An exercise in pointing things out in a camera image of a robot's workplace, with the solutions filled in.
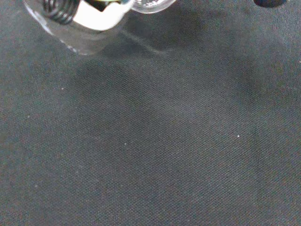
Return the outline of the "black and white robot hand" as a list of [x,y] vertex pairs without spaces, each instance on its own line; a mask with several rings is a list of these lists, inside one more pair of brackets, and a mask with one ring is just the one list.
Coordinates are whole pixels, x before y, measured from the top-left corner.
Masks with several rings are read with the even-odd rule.
[[132,8],[133,0],[43,0],[45,17],[67,25],[75,22],[95,31],[116,26]]

